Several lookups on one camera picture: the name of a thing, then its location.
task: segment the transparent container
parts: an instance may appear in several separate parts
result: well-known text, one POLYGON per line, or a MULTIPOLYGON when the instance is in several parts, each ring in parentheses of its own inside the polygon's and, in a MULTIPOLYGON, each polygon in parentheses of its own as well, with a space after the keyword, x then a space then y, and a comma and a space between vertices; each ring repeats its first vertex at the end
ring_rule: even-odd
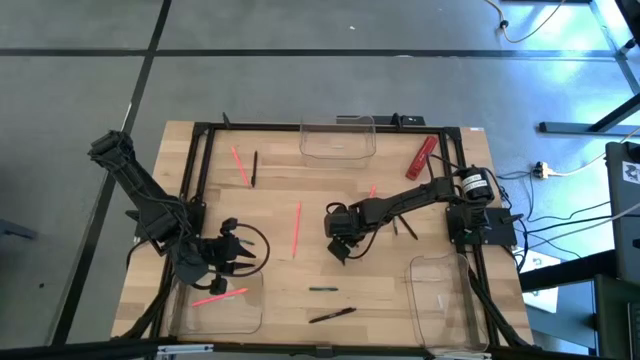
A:
POLYGON ((469 284, 468 269, 469 262, 458 254, 419 256, 407 269, 416 341, 434 355, 487 349, 483 308, 469 284))
POLYGON ((376 153, 376 127, 371 116, 304 118, 300 153, 308 167, 365 168, 376 153))
MULTIPOLYGON (((213 274, 207 274, 198 283, 209 284, 213 278, 213 274)), ((251 334, 258 331, 262 325, 264 302, 262 272, 226 279, 227 292, 243 288, 247 291, 196 307, 194 302, 214 295, 178 282, 167 300, 169 335, 197 338, 198 335, 251 334)))

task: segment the wooden table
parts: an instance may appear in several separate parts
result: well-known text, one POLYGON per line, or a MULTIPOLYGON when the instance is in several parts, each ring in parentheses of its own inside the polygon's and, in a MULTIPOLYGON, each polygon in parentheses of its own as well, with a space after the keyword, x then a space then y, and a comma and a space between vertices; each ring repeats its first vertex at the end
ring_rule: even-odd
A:
MULTIPOLYGON (((153 176, 170 194, 178 194, 192 128, 192 122, 184 121, 170 121, 166 125, 153 176)), ((461 131, 467 164, 493 168, 484 131, 478 128, 461 131)), ((262 271, 262 325, 251 334, 180 335, 179 338, 262 344, 419 346, 412 325, 405 273, 416 256, 439 257, 455 252, 444 218, 447 205, 435 204, 406 214, 419 241, 412 239, 400 223, 397 236, 391 225, 385 226, 380 229, 370 252, 362 259, 347 261, 346 266, 326 250, 329 239, 324 235, 323 217, 329 202, 351 204, 367 197, 372 185, 376 186, 378 197, 417 186, 418 182, 408 180, 404 173, 425 135, 377 134, 377 152, 368 167, 347 170, 304 166, 298 147, 299 136, 297 132, 216 131, 205 190, 208 208, 203 235, 217 236, 224 219, 237 217, 260 229, 269 239, 271 258, 262 271), (255 189, 244 185, 231 146, 236 147, 248 176, 251 175, 253 152, 258 150, 255 189), (302 203, 302 212, 294 258, 292 241, 298 202, 302 203), (310 292, 309 286, 336 286, 340 290, 310 292), (358 310, 347 316, 308 324, 314 317, 345 307, 358 310)), ((203 143, 200 143, 199 156, 203 143)), ((453 146, 449 145, 451 157, 455 159, 453 146)), ((196 164, 200 164, 200 157, 196 158, 196 164)), ((442 176, 442 164, 434 159, 433 165, 435 176, 442 176)), ((195 189, 197 176, 196 171, 192 189, 195 189)), ((426 168, 418 181, 429 181, 426 168)), ((499 200, 492 205, 500 206, 499 200)), ((260 262, 264 256, 260 239, 245 229, 238 229, 237 235, 257 243, 248 249, 256 253, 257 262, 260 262)), ((500 247, 484 247, 484 254, 494 302, 518 334, 531 342, 513 260, 500 247)), ((163 263, 164 258, 158 257, 150 246, 143 246, 133 254, 112 329, 114 336, 128 330, 154 298, 163 263)), ((207 316, 206 306, 201 307, 204 310, 199 317, 207 316)), ((434 324, 441 325, 432 327, 430 331, 435 333, 442 332, 441 327, 446 326, 434 324)))

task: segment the wooden tabletop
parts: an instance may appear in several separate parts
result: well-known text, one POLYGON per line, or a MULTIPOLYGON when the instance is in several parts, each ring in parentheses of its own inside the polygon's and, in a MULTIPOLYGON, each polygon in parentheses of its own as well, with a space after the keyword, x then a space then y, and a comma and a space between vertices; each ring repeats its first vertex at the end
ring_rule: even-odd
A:
MULTIPOLYGON (((178 194, 192 128, 192 122, 184 121, 170 121, 166 125, 153 177, 167 193, 178 194)), ((461 130, 467 164, 492 169, 484 131, 461 130)), ((432 326, 425 326, 422 330, 427 333, 416 336, 420 329, 414 328, 412 321, 409 297, 412 288, 408 288, 406 277, 416 257, 439 258, 455 253, 444 218, 446 204, 434 204, 405 215, 418 241, 398 223, 398 235, 393 234, 391 225, 381 228, 369 253, 359 260, 348 260, 346 266, 326 249, 330 240, 324 235, 323 218, 329 202, 359 201, 369 196, 373 185, 376 196, 388 197, 429 181, 426 169, 416 182, 404 177, 424 139, 425 135, 419 134, 377 134, 376 154, 366 168, 337 170, 305 166, 298 132, 216 131, 204 196, 208 205, 203 236, 216 237, 223 220, 237 217, 266 235, 271 244, 271 257, 259 277, 229 280, 230 289, 247 287, 247 293, 195 309, 190 304, 182 307, 179 338, 267 344, 419 346, 421 337, 436 341, 448 333, 447 327, 459 326, 458 322, 453 324, 442 319, 446 312, 443 307, 453 306, 455 302, 443 304, 438 298, 435 305, 421 305, 427 307, 419 309, 427 314, 423 314, 427 317, 421 315, 421 323, 424 325, 432 319, 432 326), (253 153, 258 151, 254 189, 244 185, 231 146, 237 149, 249 177, 253 153), (294 258, 292 242, 298 203, 301 203, 301 217, 294 258), (310 292, 310 286, 335 286, 339 291, 310 292), (332 320, 308 323, 312 318, 346 307, 358 310, 332 320), (225 316, 233 312, 244 316, 225 316)), ((191 189, 195 189, 203 143, 200 143, 191 189)), ((449 148, 451 157, 455 158, 452 144, 449 148)), ((433 160, 433 168, 435 176, 443 175, 442 164, 437 160, 433 160)), ((499 200, 492 206, 500 206, 499 200)), ((246 247, 258 257, 255 262, 261 262, 265 247, 260 238, 247 229, 238 229, 236 234, 256 244, 246 247)), ((531 342, 513 260, 499 247, 485 246, 484 254, 494 302, 518 334, 531 342)), ((164 258, 158 257, 150 246, 142 246, 133 254, 112 335, 128 330, 154 298, 163 263, 164 258)), ((208 296, 205 291, 194 290, 188 298, 208 296)), ((170 321, 175 312, 172 299, 168 302, 165 322, 170 321)), ((478 316, 484 324, 481 311, 478 316)), ((169 322, 164 324, 165 334, 169 326, 169 322)))

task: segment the pink stick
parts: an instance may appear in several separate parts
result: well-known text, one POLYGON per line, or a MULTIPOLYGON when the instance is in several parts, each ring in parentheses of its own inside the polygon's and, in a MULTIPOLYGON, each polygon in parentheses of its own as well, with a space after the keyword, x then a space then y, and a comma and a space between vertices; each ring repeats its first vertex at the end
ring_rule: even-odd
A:
POLYGON ((300 230, 300 208, 302 207, 302 202, 299 201, 298 202, 298 210, 297 210, 297 214, 296 214, 296 227, 294 229, 294 233, 293 233, 293 257, 296 257, 296 250, 298 250, 298 230, 300 230))
POLYGON ((236 152, 236 148, 234 146, 231 147, 231 151, 233 151, 233 157, 236 158, 236 165, 238 165, 238 169, 242 173, 242 180, 244 180, 244 184, 249 186, 249 180, 247 180, 247 174, 244 172, 244 167, 242 167, 242 161, 240 161, 240 157, 236 152))
POLYGON ((207 303, 210 303, 210 302, 218 301, 218 300, 221 300, 221 299, 224 299, 224 298, 228 298, 229 296, 240 295, 242 293, 247 292, 247 290, 249 290, 249 289, 242 288, 242 289, 234 290, 234 291, 222 294, 222 295, 212 296, 212 297, 207 298, 207 299, 198 300, 198 301, 194 302, 193 304, 191 304, 191 306, 196 307, 196 306, 204 305, 204 304, 207 304, 207 303))

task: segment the floor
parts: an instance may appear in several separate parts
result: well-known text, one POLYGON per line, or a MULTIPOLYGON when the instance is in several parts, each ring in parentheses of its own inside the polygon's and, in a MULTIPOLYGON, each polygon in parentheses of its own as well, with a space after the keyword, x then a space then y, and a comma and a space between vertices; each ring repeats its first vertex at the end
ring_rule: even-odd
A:
MULTIPOLYGON (((514 37, 555 7, 501 5, 514 37)), ((102 192, 104 172, 86 156, 90 142, 108 129, 130 129, 139 161, 151 170, 167 120, 221 121, 223 111, 232 121, 270 122, 399 112, 422 115, 429 125, 485 128, 498 173, 526 170, 537 161, 562 171, 619 139, 543 135, 536 125, 597 121, 633 95, 640 75, 637 48, 628 61, 611 57, 631 37, 613 0, 567 4, 538 34, 516 45, 496 33, 498 15, 482 0, 185 0, 165 7, 166 24, 156 27, 162 6, 162 0, 0 2, 0 218, 39 233, 34 241, 0 241, 0 323, 10 324, 0 327, 0 348, 50 341, 87 224, 96 220, 96 200, 109 193, 102 192), (196 55, 207 56, 123 51, 156 47, 158 55, 202 49, 196 55), (205 51, 221 49, 451 51, 421 57, 205 51)), ((514 210, 526 213, 528 182, 504 185, 514 210)), ((569 178, 534 181, 533 188, 532 218, 567 216, 608 200, 602 164, 569 178)), ((104 216, 104 226, 70 342, 109 337, 132 245, 134 226, 124 216, 131 207, 116 187, 106 213, 96 215, 104 216)), ((544 236, 568 228, 553 230, 544 236)), ((611 228, 556 245, 580 255, 610 249, 611 228)), ((546 245, 538 250, 573 257, 546 245)), ((561 288, 558 316, 590 311, 590 291, 589 284, 561 288)), ((548 316, 535 309, 529 315, 532 324, 548 316)), ((552 330, 545 333, 554 335, 552 330)), ((592 347, 592 333, 574 334, 567 340, 578 347, 540 333, 536 342, 572 352, 592 347)))

